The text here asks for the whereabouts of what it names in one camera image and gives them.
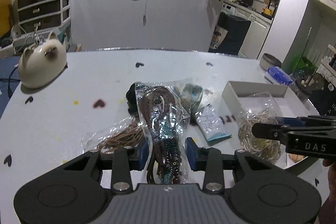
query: white box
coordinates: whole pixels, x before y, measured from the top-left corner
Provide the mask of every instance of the white box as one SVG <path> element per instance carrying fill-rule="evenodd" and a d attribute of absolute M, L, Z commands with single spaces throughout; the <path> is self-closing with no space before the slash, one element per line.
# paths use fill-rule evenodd
<path fill-rule="evenodd" d="M 283 117 L 296 118 L 319 115 L 314 107 L 307 109 L 295 93 L 285 85 L 228 81 L 223 90 L 222 97 L 230 112 L 236 118 L 239 118 L 248 109 L 255 112 L 263 110 L 258 102 L 258 98 L 247 98 L 250 95 L 261 92 L 269 92 L 273 96 L 281 109 Z M 283 153 L 275 165 L 287 169 L 295 165 L 295 163 L 286 153 Z"/>

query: human hand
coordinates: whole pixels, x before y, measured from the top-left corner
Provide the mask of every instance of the human hand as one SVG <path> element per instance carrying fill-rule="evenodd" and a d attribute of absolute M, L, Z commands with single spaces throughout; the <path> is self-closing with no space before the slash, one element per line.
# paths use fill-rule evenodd
<path fill-rule="evenodd" d="M 328 170 L 328 182 L 329 182 L 329 200 L 336 200 L 336 166 L 332 160 L 323 160 L 322 165 L 325 167 L 329 167 Z"/>

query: clear plastic bag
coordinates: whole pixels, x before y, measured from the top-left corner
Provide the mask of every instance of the clear plastic bag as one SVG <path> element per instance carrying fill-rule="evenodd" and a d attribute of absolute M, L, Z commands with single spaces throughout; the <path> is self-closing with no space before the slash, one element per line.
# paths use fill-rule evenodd
<path fill-rule="evenodd" d="M 109 128 L 85 134 L 82 147 L 84 152 L 98 149 L 102 154 L 113 154 L 118 147 L 136 147 L 142 138 L 139 118 L 127 117 Z"/>
<path fill-rule="evenodd" d="M 255 138 L 252 134 L 252 126 L 257 122 L 278 124 L 275 117 L 282 117 L 280 107 L 269 92 L 254 94 L 244 99 L 251 99 L 250 102 L 254 102 L 256 109 L 262 109 L 262 111 L 257 112 L 250 108 L 246 113 L 242 113 L 238 131 L 241 146 L 246 151 L 275 163 L 281 154 L 280 142 Z"/>
<path fill-rule="evenodd" d="M 150 150 L 146 163 L 148 183 L 187 183 L 184 131 L 190 121 L 191 94 L 179 90 L 191 81 L 135 84 L 140 121 Z"/>
<path fill-rule="evenodd" d="M 236 128 L 234 116 L 230 114 L 226 117 L 228 120 L 225 122 L 223 118 L 215 113 L 215 109 L 211 104 L 200 108 L 195 114 L 197 125 L 208 142 L 229 137 L 231 132 L 234 132 L 232 130 Z"/>

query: table surface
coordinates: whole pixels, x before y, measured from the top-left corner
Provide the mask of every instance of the table surface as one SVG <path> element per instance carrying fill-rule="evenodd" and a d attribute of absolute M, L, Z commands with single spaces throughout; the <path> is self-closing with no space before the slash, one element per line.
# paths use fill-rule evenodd
<path fill-rule="evenodd" d="M 20 83 L 0 119 L 0 160 L 12 157 L 11 167 L 0 164 L 2 223 L 19 223 L 13 198 L 22 185 L 80 155 L 81 139 L 86 133 L 129 116 L 125 93 L 132 83 L 192 78 L 194 84 L 213 92 L 216 107 L 228 80 L 267 82 L 259 61 L 207 52 L 74 52 L 68 53 L 67 59 L 68 68 L 44 89 L 29 94 Z M 144 66 L 137 68 L 137 62 Z M 25 104 L 29 96 L 34 100 Z M 105 107 L 93 108 L 99 99 Z M 198 146 L 207 144 L 197 127 L 189 126 L 187 135 Z M 328 169 L 322 167 L 321 160 L 306 161 L 293 168 L 292 172 L 313 185 L 317 179 L 322 200 L 327 198 Z M 110 176 L 111 171 L 104 171 L 103 187 L 109 187 Z M 232 172 L 225 171 L 224 176 L 226 187 L 233 186 Z M 200 184 L 203 178 L 204 172 L 191 172 L 189 176 L 190 182 Z M 142 179 L 142 172 L 132 171 L 134 187 Z"/>

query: white wall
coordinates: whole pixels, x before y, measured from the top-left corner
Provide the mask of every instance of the white wall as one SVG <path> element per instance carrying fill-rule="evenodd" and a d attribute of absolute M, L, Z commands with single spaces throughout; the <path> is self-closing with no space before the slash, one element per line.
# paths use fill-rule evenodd
<path fill-rule="evenodd" d="M 269 53 L 284 61 L 300 27 L 308 0 L 280 0 L 278 10 L 259 55 Z"/>
<path fill-rule="evenodd" d="M 155 47 L 208 51 L 221 3 L 208 0 L 70 0 L 73 41 L 83 50 Z"/>
<path fill-rule="evenodd" d="M 310 27 L 311 27 L 310 39 L 307 44 L 304 56 L 308 57 L 308 59 L 312 62 L 316 59 L 315 53 L 314 55 L 312 54 L 309 55 L 308 53 L 310 52 L 310 49 L 313 47 L 315 38 L 320 29 L 320 25 L 321 25 L 321 17 L 319 8 L 316 6 L 314 0 L 309 0 L 300 27 L 293 41 L 293 44 L 291 45 L 289 52 L 282 64 L 282 69 L 285 72 L 287 72 L 288 74 L 292 73 L 291 71 L 292 62 L 297 56 L 301 55 L 307 40 Z"/>
<path fill-rule="evenodd" d="M 314 45 L 309 52 L 310 56 L 318 56 L 318 64 L 322 58 L 326 55 L 328 45 L 335 46 L 336 44 L 336 31 L 335 28 L 330 28 L 324 23 L 321 24 L 320 29 L 316 35 Z"/>

